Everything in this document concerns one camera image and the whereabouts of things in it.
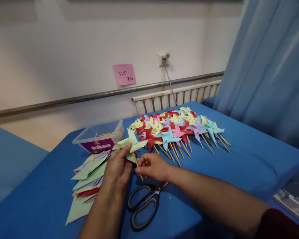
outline hand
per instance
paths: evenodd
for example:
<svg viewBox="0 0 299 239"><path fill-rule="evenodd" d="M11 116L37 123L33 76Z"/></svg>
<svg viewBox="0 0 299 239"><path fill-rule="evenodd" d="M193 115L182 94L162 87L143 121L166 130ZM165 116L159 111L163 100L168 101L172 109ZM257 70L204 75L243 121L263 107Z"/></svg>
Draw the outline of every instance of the hand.
<svg viewBox="0 0 299 239"><path fill-rule="evenodd" d="M158 181L169 181L170 170L174 166L168 164L165 159L156 153L145 153L139 160L138 174L144 174L145 178L151 177Z"/></svg>
<svg viewBox="0 0 299 239"><path fill-rule="evenodd" d="M130 179L133 163L126 159L132 145L129 143L122 149L117 149L109 158L104 172L103 184L125 187Z"/></svg>

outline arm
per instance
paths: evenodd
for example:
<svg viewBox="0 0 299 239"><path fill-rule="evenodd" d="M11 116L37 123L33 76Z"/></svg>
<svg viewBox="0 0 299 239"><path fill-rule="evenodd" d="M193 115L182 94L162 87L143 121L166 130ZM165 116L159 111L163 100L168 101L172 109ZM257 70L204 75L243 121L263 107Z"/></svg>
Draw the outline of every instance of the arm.
<svg viewBox="0 0 299 239"><path fill-rule="evenodd" d="M116 150L104 172L104 180L79 239L117 238L122 216L126 185L132 171L132 162L125 159L131 145Z"/></svg>
<svg viewBox="0 0 299 239"><path fill-rule="evenodd" d="M262 215L271 208L235 186L168 164L157 154L143 154L137 173L175 184L217 223L238 236L254 238Z"/></svg>

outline clear plastic box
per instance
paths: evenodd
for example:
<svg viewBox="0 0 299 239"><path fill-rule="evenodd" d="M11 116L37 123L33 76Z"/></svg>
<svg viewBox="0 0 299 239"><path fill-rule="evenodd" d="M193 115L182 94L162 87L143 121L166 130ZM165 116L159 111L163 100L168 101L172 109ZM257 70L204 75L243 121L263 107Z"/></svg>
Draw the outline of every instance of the clear plastic box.
<svg viewBox="0 0 299 239"><path fill-rule="evenodd" d="M87 127L73 141L91 154L110 150L114 144L123 140L125 130L123 120Z"/></svg>

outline metal rail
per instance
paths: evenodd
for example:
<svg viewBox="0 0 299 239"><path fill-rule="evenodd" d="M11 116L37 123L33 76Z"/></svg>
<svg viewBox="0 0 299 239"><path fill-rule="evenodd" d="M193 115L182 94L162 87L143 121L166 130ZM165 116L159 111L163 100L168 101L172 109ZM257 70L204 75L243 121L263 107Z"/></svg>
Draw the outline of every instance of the metal rail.
<svg viewBox="0 0 299 239"><path fill-rule="evenodd" d="M223 75L224 75L224 72L220 71L220 72L211 73L211 74L205 74L205 75L192 76L192 77L187 77L187 78L182 78L182 79L171 80L171 83L172 83L172 85L175 85L175 84L179 84L179 83L203 80L203 79L208 79L208 78L213 78L213 77L218 77L218 76L223 76ZM90 95L71 97L71 98L62 99L62 100L49 101L49 102L35 104L35 105L28 105L28 106L22 106L22 107L17 107L17 108L12 108L12 109L6 109L6 110L0 111L0 118L6 117L6 116L28 113L28 112L32 112L32 111L38 111L38 110L44 110L44 109L64 106L64 105L70 105L70 104L84 102L84 101L96 100L96 99L100 99L100 98L104 98L104 97L122 95L122 94L132 93L132 92L136 92L136 91L149 90L149 89L168 86L168 85L169 85L169 82L164 81L164 82L135 86L135 87L125 88L125 89L105 91L105 92L95 93L95 94L90 94Z"/></svg>

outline forearm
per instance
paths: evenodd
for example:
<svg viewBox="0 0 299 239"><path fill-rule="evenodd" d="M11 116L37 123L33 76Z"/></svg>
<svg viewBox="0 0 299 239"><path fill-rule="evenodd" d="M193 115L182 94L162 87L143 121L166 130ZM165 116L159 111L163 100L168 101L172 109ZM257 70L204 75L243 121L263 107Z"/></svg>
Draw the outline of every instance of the forearm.
<svg viewBox="0 0 299 239"><path fill-rule="evenodd" d="M118 238L126 187L102 186L79 239Z"/></svg>
<svg viewBox="0 0 299 239"><path fill-rule="evenodd" d="M169 181L187 194L217 223L239 236L253 238L261 217L270 208L265 202L220 179L171 167Z"/></svg>

